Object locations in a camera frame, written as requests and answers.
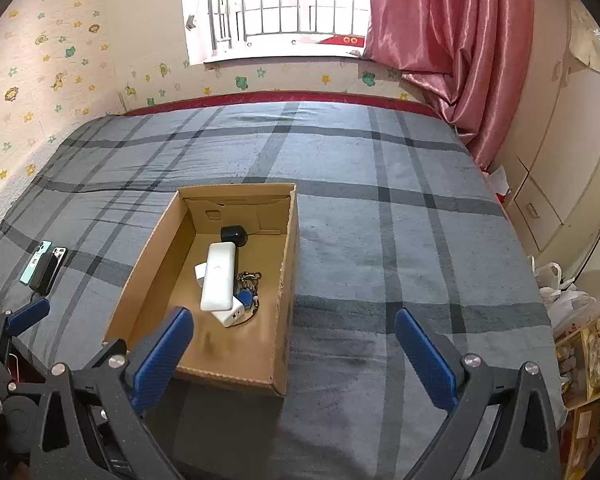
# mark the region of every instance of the bed sheet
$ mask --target bed sheet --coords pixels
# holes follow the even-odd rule
[[[361,105],[242,104],[78,128],[0,222],[1,311],[27,303],[18,278],[39,240],[69,249],[50,315],[20,336],[32,357],[84,365],[173,192],[235,182],[298,185],[288,395],[173,381],[149,417],[170,456],[220,478],[402,478],[445,417],[395,339],[402,306],[490,365],[537,362],[563,420],[538,288],[466,149],[443,121]]]

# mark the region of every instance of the satin curtain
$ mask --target satin curtain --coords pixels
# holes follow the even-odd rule
[[[363,57],[403,70],[486,168],[531,53],[533,0],[370,0]]]

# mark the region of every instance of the window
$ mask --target window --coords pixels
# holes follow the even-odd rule
[[[361,52],[369,20],[369,0],[208,0],[207,5],[215,54],[296,54],[313,45],[309,50],[319,55],[325,42],[331,44],[324,54],[338,49],[344,54],[352,47]]]

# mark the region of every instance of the open cardboard box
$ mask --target open cardboard box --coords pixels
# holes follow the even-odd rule
[[[200,310],[194,266],[206,261],[220,228],[241,225],[236,273],[259,271],[260,308],[249,322],[225,328]],[[174,306],[193,314],[194,335],[176,376],[226,388],[284,395],[298,241],[295,184],[233,184],[179,189],[149,237],[116,305],[105,341],[130,349]]]

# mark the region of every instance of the screw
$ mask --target screw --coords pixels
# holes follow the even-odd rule
[[[537,375],[540,371],[540,367],[533,361],[527,361],[525,363],[525,372],[530,373],[531,375]]]
[[[111,368],[120,368],[125,363],[125,357],[120,354],[112,355],[109,358],[109,366]]]
[[[55,376],[64,374],[66,370],[66,366],[62,363],[56,363],[53,368],[51,368],[51,373]]]
[[[464,356],[464,364],[471,368],[477,368],[482,364],[482,359],[476,354],[467,354]]]

